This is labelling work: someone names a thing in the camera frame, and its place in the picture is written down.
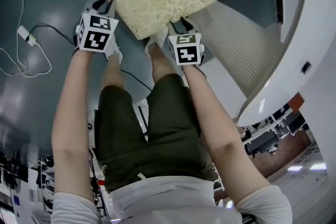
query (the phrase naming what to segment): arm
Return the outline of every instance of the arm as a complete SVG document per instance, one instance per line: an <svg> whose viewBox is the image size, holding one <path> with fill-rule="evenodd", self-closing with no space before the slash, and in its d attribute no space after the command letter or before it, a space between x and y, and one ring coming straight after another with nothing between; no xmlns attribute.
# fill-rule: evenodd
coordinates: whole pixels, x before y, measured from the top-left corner
<svg viewBox="0 0 336 224"><path fill-rule="evenodd" d="M233 123L203 74L184 66L191 96L205 142L225 189L235 204L249 194L270 186L247 156Z"/></svg>
<svg viewBox="0 0 336 224"><path fill-rule="evenodd" d="M87 112L88 69L92 53L74 54L58 103L52 143L55 162L55 191L93 201L89 172Z"/></svg>

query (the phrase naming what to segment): white shirt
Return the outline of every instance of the white shirt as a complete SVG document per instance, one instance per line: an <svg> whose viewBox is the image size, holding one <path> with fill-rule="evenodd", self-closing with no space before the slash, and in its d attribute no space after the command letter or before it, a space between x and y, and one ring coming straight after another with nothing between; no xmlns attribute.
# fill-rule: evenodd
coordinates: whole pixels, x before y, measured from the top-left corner
<svg viewBox="0 0 336 224"><path fill-rule="evenodd" d="M233 209L217 208L213 183L194 177L153 177L111 193L113 206L124 224L193 223L237 224L240 213L251 214L258 223L292 223L287 198L277 186L262 188ZM57 193L52 224L99 224L93 203L73 194Z"/></svg>

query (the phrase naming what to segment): white sneaker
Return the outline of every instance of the white sneaker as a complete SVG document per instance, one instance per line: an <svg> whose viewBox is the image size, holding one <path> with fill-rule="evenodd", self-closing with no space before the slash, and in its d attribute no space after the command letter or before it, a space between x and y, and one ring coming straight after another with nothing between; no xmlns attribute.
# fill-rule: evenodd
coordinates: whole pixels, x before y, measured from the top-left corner
<svg viewBox="0 0 336 224"><path fill-rule="evenodd" d="M145 52L148 55L148 57L150 58L151 56L149 55L148 49L149 47L153 44L156 43L156 45L162 49L163 48L163 44L164 44L164 40L166 39L166 36L168 34L168 27L165 27L162 31L155 33L154 35L151 35L148 43L145 46Z"/></svg>
<svg viewBox="0 0 336 224"><path fill-rule="evenodd" d="M116 42L116 36L113 35L112 38L111 38L111 41L106 45L106 48L105 48L105 57L107 60L109 60L109 57L111 55L118 55L119 57L119 63L121 63L121 60L122 60L122 53L117 45L117 42Z"/></svg>

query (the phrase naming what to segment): olive green shorts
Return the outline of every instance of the olive green shorts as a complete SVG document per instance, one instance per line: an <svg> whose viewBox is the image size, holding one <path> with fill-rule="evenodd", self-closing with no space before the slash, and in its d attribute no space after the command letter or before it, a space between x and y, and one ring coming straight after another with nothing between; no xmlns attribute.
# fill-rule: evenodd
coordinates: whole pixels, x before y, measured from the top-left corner
<svg viewBox="0 0 336 224"><path fill-rule="evenodd" d="M192 176L214 181L216 174L200 138L193 102L182 78L160 79L147 97L148 142L126 91L105 87L95 119L95 154L108 192L155 176Z"/></svg>

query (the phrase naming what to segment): gray floor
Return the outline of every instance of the gray floor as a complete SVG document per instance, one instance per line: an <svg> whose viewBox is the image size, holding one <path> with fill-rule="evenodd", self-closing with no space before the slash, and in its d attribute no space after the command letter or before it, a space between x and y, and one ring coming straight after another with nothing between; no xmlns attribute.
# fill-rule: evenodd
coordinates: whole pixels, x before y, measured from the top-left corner
<svg viewBox="0 0 336 224"><path fill-rule="evenodd" d="M30 29L38 22L57 27L68 36L78 21L87 0L25 0L22 25ZM266 27L276 21L275 0L220 0L235 8L255 22ZM1 47L16 58L15 32L20 13L20 0L0 0ZM143 52L141 41L131 34L120 21L115 32L124 58L122 68L133 73L149 87L153 87L150 61ZM52 63L52 72L46 76L26 79L20 75L9 77L0 73L0 150L8 153L20 150L24 156L28 144L35 144L50 152L50 133L55 109L73 47L52 29L40 28L35 36L44 47ZM29 74L46 71L47 61L38 48L32 48L20 40L19 57L29 65ZM93 123L93 112L97 108L100 79L106 61L102 55L95 55L90 68L89 79L89 122ZM0 66L7 72L17 72L16 67L0 51ZM125 88L137 102L149 91L125 74Z"/></svg>

